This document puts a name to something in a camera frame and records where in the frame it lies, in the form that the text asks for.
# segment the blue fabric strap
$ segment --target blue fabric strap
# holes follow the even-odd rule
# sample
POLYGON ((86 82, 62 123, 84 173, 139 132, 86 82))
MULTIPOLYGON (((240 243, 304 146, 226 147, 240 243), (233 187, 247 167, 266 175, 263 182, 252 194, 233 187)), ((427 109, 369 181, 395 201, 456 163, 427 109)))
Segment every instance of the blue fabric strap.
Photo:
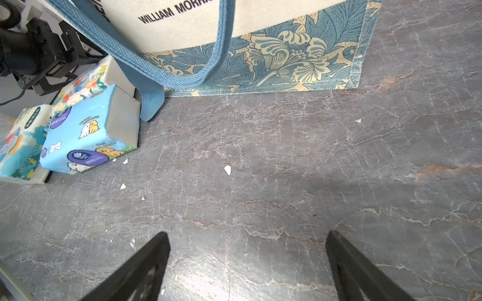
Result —
POLYGON ((149 121, 164 103, 164 87, 143 74, 117 60, 117 64, 131 84, 139 89, 142 95, 141 120, 149 121))
MULTIPOLYGON (((233 30, 235 0, 220 0, 216 44, 211 58, 200 72, 180 77, 148 62, 88 0, 72 0, 75 6, 69 0, 46 1, 61 13, 66 21, 80 30, 92 42, 111 54, 117 62, 124 63, 124 67, 121 67, 121 69, 133 85, 141 91, 143 107, 151 106, 153 107, 152 110, 155 107, 159 109, 162 105, 164 85, 174 89, 191 89, 203 84, 214 75, 224 62, 233 30), (153 84, 150 82, 144 83, 146 78, 152 79, 160 85, 157 86, 157 89, 154 89, 153 84), (154 93, 154 95, 145 95, 145 93, 154 93), (153 101, 155 103, 147 105, 148 102, 153 101)), ((142 119, 146 121, 145 118, 150 113, 148 114, 144 109, 143 112, 145 114, 142 119)))

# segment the cartoon dog illustration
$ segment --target cartoon dog illustration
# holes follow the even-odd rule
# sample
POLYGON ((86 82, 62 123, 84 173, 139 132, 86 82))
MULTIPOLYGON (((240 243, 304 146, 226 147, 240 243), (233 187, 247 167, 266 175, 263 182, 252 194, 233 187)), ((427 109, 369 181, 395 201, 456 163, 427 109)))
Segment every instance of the cartoon dog illustration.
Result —
POLYGON ((97 125, 96 120, 92 120, 89 124, 89 133, 92 134, 93 132, 99 130, 99 126, 97 125))
POLYGON ((80 138, 86 137, 88 134, 92 134, 93 132, 96 132, 99 130, 99 126, 97 125, 96 120, 92 120, 91 122, 87 122, 84 127, 82 128, 82 131, 80 132, 80 138))
POLYGON ((67 166, 70 168, 70 171, 68 173, 72 173, 72 174, 83 172, 92 168, 92 166, 77 164, 74 162, 67 163, 67 166))
POLYGON ((14 134, 7 136, 5 140, 0 143, 0 161, 13 155, 19 148, 23 135, 20 135, 20 128, 14 134))
POLYGON ((113 148, 106 148, 106 147, 100 147, 95 150, 96 152, 99 152, 101 154, 107 155, 107 156, 113 156, 113 157, 118 157, 120 155, 124 155, 125 152, 123 151, 116 151, 113 148))
POLYGON ((90 122, 87 122, 85 125, 84 125, 84 128, 82 129, 82 131, 80 132, 80 138, 83 138, 83 137, 86 137, 90 132, 90 122))

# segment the gray marble surface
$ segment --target gray marble surface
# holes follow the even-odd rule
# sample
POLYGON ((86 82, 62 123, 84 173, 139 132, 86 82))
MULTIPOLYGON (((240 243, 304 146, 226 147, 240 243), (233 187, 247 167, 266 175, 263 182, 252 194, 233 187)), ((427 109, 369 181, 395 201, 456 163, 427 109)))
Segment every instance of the gray marble surface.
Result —
POLYGON ((166 231, 160 300, 334 301, 337 229, 418 300, 482 300, 481 15, 385 0, 356 90, 171 99, 116 162, 0 184, 0 260, 77 300, 166 231))

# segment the paper scrap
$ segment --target paper scrap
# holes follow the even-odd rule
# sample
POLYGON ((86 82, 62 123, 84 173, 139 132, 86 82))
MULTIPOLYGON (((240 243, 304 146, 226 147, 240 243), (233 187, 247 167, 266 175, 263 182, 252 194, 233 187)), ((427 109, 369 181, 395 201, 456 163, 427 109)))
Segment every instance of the paper scrap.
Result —
POLYGON ((129 245, 131 245, 131 247, 134 249, 135 251, 135 238, 134 237, 131 237, 131 242, 129 243, 129 245))

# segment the tote bag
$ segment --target tote bag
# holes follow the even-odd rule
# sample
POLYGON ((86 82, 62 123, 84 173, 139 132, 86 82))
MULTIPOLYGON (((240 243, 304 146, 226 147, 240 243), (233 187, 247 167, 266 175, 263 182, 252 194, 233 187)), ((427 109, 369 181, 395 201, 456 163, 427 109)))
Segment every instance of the tote bag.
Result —
POLYGON ((44 0, 111 54, 149 120, 168 96, 351 89, 380 2, 44 0))

